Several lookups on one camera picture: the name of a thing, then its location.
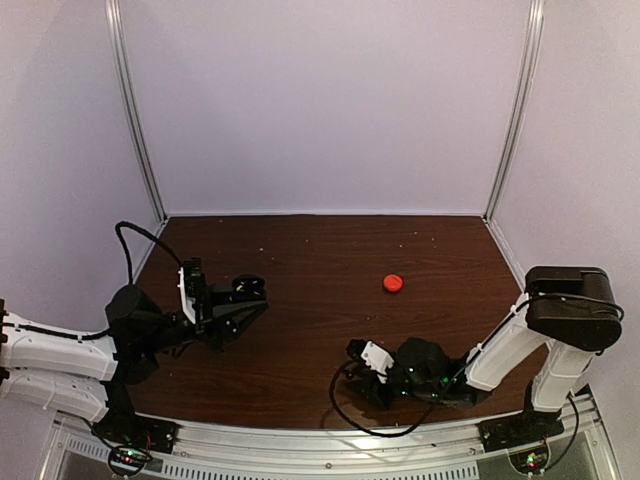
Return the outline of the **small black clip object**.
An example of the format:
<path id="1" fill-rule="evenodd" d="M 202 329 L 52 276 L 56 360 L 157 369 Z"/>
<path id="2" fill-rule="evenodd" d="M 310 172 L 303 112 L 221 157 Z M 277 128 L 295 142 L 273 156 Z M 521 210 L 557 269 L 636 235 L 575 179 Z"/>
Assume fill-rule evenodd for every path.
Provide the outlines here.
<path id="1" fill-rule="evenodd" d="M 266 281 L 257 275 L 240 275 L 232 281 L 231 286 L 235 301 L 261 301 L 266 298 Z"/>

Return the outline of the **orange earbud charging case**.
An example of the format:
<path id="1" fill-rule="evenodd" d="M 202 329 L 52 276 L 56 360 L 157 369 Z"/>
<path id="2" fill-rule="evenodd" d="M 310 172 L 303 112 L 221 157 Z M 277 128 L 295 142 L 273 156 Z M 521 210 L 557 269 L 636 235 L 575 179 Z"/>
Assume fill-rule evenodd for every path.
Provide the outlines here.
<path id="1" fill-rule="evenodd" d="M 404 287 L 404 280 L 400 275 L 389 274 L 383 278 L 383 288 L 390 293 L 398 293 Z"/>

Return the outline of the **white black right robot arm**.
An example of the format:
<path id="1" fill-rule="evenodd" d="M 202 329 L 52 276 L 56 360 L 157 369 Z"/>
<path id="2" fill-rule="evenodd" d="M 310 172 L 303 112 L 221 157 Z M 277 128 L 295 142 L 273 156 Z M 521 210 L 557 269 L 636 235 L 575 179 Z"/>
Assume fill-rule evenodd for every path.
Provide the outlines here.
<path id="1" fill-rule="evenodd" d="M 466 408 L 484 401 L 543 345 L 551 347 L 530 382 L 526 409 L 513 419 L 519 440 L 535 440 L 594 357 L 621 337 L 624 311 L 598 267 L 536 266 L 500 324 L 459 358 L 435 342 L 411 337 L 396 351 L 361 339 L 347 347 L 347 388 L 377 408 L 398 397 Z"/>

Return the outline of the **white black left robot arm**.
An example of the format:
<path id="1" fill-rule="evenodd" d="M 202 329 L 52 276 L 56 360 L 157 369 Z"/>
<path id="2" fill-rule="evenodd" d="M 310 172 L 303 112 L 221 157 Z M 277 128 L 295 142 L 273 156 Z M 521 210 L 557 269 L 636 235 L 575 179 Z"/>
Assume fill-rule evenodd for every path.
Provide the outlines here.
<path id="1" fill-rule="evenodd" d="M 121 443 L 137 442 L 144 424 L 133 414 L 127 388 L 158 369 L 158 355 L 179 357 L 197 343 L 221 352 L 268 308 L 263 278 L 242 275 L 210 285 L 198 258 L 182 263 L 177 288 L 180 306 L 171 312 L 135 284 L 120 288 L 105 308 L 107 328 L 94 333 L 2 311 L 2 397 L 103 421 Z"/>

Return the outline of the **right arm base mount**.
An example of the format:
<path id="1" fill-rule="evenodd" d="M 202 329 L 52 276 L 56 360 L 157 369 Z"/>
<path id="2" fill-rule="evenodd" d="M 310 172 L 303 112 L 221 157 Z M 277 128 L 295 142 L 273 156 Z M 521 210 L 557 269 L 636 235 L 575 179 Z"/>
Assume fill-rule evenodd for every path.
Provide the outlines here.
<path id="1" fill-rule="evenodd" d="M 512 467 L 518 473 L 530 476 L 541 474 L 550 465 L 547 440 L 564 432 L 560 410 L 549 413 L 534 409 L 532 387 L 533 382 L 530 382 L 521 412 L 478 424 L 484 452 L 509 450 Z"/>

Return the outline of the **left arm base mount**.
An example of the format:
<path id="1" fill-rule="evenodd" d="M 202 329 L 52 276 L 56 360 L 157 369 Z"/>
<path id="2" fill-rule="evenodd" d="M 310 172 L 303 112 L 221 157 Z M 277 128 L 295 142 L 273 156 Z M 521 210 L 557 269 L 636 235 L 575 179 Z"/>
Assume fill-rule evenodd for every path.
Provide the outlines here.
<path id="1" fill-rule="evenodd" d="M 171 454 L 179 426 L 138 414 L 126 387 L 102 382 L 106 391 L 106 414 L 91 423 L 91 432 L 109 449 L 107 465 L 120 477 L 131 477 L 153 461 L 153 453 Z"/>

